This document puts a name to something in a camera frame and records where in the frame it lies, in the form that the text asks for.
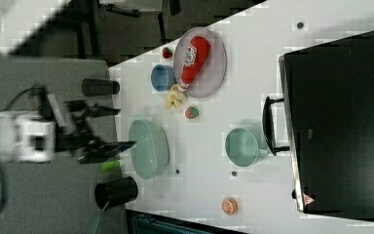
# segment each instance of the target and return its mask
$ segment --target small red object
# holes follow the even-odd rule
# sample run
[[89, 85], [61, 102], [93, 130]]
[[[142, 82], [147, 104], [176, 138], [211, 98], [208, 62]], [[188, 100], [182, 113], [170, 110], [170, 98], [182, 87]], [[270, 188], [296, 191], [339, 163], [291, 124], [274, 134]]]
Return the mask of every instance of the small red object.
[[187, 108], [185, 115], [187, 119], [195, 119], [199, 116], [199, 110], [194, 106], [190, 106]]
[[163, 58], [164, 59], [169, 59], [171, 57], [172, 57], [172, 51], [168, 47], [165, 47], [163, 49]]

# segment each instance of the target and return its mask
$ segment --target white table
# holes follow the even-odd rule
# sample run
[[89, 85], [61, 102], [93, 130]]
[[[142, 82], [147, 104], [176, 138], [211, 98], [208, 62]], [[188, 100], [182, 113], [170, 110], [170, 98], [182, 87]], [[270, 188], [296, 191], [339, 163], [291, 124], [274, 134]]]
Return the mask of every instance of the white table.
[[[299, 21], [305, 23], [303, 29], [296, 28]], [[114, 98], [115, 107], [122, 108], [116, 118], [118, 139], [128, 139], [136, 117], [161, 124], [169, 139], [168, 168], [152, 180], [135, 173], [130, 151], [122, 154], [124, 176], [134, 177], [140, 188], [138, 198], [127, 208], [245, 233], [374, 233], [374, 223], [299, 213], [290, 196], [288, 153], [239, 169], [224, 150], [229, 131], [260, 125], [265, 97], [281, 96], [278, 58], [374, 30], [374, 0], [270, 0], [208, 29], [221, 37], [228, 58], [224, 83], [210, 98], [189, 98], [182, 109], [165, 109], [167, 93], [155, 92], [150, 84], [156, 64], [172, 64], [161, 57], [163, 47], [110, 68], [110, 76], [122, 88]], [[174, 50], [177, 42], [166, 46]], [[184, 117], [190, 103], [199, 107], [199, 119]], [[275, 107], [276, 136], [279, 144], [286, 145], [283, 106]], [[238, 176], [232, 177], [231, 171], [238, 171]], [[233, 216], [221, 211], [226, 196], [238, 200], [239, 211]]]
[[33, 35], [70, 0], [0, 0], [0, 54]]

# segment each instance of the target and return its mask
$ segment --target pink plate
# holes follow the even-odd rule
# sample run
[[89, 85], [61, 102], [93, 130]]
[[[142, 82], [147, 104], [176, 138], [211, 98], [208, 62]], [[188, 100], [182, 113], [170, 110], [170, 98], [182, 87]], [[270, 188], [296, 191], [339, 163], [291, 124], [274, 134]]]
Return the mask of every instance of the pink plate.
[[174, 74], [177, 83], [179, 83], [183, 72], [184, 57], [190, 40], [195, 36], [204, 37], [210, 44], [211, 49], [205, 65], [186, 91], [186, 94], [193, 98], [206, 98], [214, 94], [223, 82], [227, 65], [226, 51], [223, 43], [214, 32], [204, 27], [189, 30], [181, 37], [175, 49]]

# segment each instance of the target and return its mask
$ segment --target floor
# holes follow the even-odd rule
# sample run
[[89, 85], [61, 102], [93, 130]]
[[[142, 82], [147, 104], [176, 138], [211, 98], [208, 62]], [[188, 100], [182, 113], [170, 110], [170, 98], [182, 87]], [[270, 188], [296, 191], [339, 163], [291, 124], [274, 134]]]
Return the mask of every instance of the floor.
[[[84, 26], [87, 58], [103, 59], [110, 65], [120, 63], [177, 39], [193, 27], [208, 26], [259, 2], [262, 0], [180, 0], [180, 13], [175, 16], [169, 15], [169, 8], [164, 4], [164, 42], [161, 40], [159, 12], [145, 12], [139, 18], [133, 18], [109, 13], [104, 5], [97, 6], [93, 2], [100, 50], [98, 55], [91, 55], [88, 28]], [[54, 30], [39, 43], [30, 43], [32, 48], [23, 54], [34, 55], [36, 49], [33, 47], [40, 47], [43, 57], [76, 58], [76, 40], [75, 32]]]

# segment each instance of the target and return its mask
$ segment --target small fruit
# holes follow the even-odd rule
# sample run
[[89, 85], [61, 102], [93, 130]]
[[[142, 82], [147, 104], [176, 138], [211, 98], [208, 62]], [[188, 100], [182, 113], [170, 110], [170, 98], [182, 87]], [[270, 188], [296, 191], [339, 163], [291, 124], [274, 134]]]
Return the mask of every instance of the small fruit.
[[199, 110], [194, 106], [190, 106], [186, 109], [185, 115], [187, 119], [195, 119], [199, 116]]
[[172, 51], [168, 47], [165, 47], [163, 49], [163, 58], [164, 59], [169, 59], [171, 57], [172, 57]]
[[234, 198], [229, 197], [223, 200], [221, 209], [223, 209], [223, 212], [227, 215], [234, 215], [238, 210], [238, 204]]

